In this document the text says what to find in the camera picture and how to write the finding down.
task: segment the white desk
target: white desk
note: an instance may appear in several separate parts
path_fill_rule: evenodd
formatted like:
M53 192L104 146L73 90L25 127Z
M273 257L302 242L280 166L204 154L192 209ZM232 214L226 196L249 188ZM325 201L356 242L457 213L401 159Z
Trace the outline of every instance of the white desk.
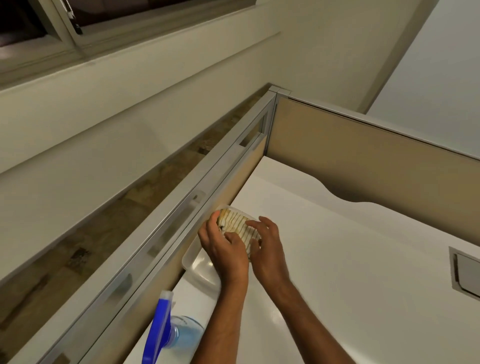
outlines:
M480 303L451 288L448 246L473 256L479 247L382 206L340 200L266 157L232 205L279 225L292 280L358 364L478 362ZM187 279L174 289L173 314L206 325L215 300ZM141 362L147 334L125 363ZM252 271L237 363L301 363Z

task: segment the left hand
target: left hand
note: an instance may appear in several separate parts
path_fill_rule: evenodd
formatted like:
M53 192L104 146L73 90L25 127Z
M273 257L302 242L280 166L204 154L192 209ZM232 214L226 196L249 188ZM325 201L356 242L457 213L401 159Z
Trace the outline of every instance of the left hand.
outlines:
M245 244L236 233L222 235L216 224L219 216L220 211L215 211L198 230L198 237L220 276L222 289L235 286L246 291L249 262Z

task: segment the hand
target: hand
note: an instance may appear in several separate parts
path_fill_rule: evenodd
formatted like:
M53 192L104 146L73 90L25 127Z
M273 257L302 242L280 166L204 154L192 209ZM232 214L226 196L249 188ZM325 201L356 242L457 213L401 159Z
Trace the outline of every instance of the hand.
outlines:
M238 234L226 232L225 237L218 228L216 221L220 211L215 211L208 221L198 230L202 247L212 260L220 276L222 289L248 286L248 256L245 244Z
M262 237L260 241L250 240L250 261L255 276L270 298L273 299L280 288L291 283L290 275L288 274L278 226L269 218L260 216L259 220L245 222L246 225L257 229Z

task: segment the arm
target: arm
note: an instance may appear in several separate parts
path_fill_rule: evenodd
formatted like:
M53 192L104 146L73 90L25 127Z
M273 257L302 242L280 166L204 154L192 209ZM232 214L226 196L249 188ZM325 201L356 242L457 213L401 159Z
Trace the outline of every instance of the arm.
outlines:
M191 364L235 364L240 322L248 286L248 256L237 234L221 234L216 220L219 211L205 222L198 236L220 276L222 288L210 321Z
M281 312L305 364L355 364L290 281L277 225L263 217L247 225L262 237L250 242L253 272Z

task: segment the forearm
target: forearm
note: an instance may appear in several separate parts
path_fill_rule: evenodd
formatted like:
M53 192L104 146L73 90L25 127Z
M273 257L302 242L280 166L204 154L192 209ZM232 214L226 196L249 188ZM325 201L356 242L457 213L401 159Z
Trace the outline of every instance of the forearm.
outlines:
M282 285L271 297L285 319L305 364L355 364L292 283Z
M234 364L246 287L226 287L218 297L191 364Z

